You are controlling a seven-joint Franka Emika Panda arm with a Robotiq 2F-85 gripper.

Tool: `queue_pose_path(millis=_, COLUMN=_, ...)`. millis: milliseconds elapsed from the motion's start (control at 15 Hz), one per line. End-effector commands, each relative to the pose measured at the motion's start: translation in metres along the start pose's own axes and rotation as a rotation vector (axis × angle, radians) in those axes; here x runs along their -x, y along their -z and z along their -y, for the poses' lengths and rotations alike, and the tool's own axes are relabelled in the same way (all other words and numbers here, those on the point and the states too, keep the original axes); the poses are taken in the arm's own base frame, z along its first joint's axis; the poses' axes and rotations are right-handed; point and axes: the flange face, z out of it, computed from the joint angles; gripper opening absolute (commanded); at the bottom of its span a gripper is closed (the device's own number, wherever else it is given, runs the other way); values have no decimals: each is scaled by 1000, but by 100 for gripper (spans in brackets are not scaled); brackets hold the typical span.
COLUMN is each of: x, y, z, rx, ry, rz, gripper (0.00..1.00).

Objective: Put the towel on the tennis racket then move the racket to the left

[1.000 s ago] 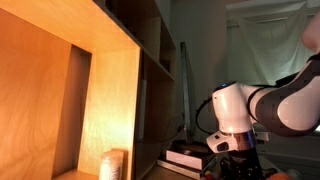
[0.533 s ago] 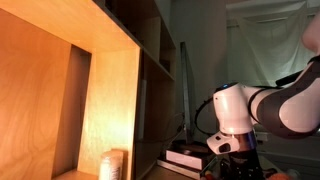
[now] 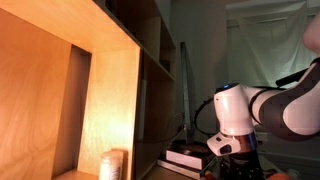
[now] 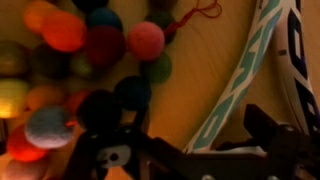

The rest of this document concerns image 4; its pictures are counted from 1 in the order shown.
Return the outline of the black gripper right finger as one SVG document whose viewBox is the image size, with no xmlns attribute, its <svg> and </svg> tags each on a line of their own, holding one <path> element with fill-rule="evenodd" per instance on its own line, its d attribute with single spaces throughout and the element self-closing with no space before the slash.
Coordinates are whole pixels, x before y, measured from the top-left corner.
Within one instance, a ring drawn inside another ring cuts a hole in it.
<svg viewBox="0 0 320 180">
<path fill-rule="evenodd" d="M 218 151 L 260 147 L 265 153 L 257 180 L 300 180 L 298 170 L 320 180 L 319 135 L 309 136 L 288 124 L 277 124 L 257 105 L 246 106 L 244 127 L 251 137 L 243 142 L 225 142 Z"/>
</svg>

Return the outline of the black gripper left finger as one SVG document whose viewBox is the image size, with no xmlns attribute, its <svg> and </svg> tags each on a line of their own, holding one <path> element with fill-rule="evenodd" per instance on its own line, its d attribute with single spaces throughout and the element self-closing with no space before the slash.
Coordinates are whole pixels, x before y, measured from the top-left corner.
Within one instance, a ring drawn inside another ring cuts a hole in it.
<svg viewBox="0 0 320 180">
<path fill-rule="evenodd" d="M 62 180 L 103 180 L 114 167 L 133 180 L 214 180 L 205 154 L 184 154 L 143 129 L 148 110 L 126 126 L 80 135 Z"/>
</svg>

